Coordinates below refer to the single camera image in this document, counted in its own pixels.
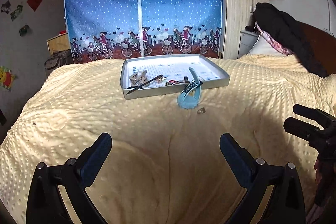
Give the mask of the right hand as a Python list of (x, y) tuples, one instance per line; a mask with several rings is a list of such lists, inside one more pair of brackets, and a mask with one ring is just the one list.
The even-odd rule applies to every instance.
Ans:
[(315, 170), (315, 183), (317, 185), (320, 184), (322, 178), (323, 178), (323, 171), (325, 169), (325, 163), (323, 161), (320, 161), (317, 159), (314, 164), (314, 170)]

